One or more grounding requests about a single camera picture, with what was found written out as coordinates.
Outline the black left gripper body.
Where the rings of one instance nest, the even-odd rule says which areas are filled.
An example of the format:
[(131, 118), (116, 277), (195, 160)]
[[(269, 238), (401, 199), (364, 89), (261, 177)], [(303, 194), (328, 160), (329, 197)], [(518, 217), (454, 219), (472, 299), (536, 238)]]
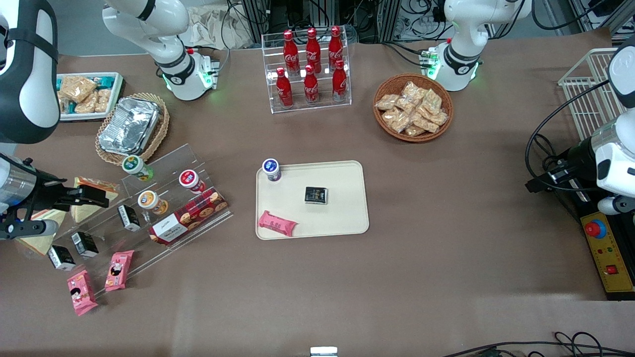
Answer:
[(577, 190), (578, 192), (597, 192), (596, 154), (592, 139), (586, 138), (558, 155), (545, 159), (547, 191)]

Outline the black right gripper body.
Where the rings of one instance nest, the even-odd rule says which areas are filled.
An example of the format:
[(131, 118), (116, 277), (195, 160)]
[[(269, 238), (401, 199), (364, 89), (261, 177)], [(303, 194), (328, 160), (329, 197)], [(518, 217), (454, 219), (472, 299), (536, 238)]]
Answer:
[(74, 188), (64, 185), (67, 179), (39, 170), (34, 172), (34, 176), (36, 177), (34, 188), (20, 202), (21, 209), (34, 211), (57, 209), (67, 212), (70, 206), (76, 203), (76, 198), (72, 195)]

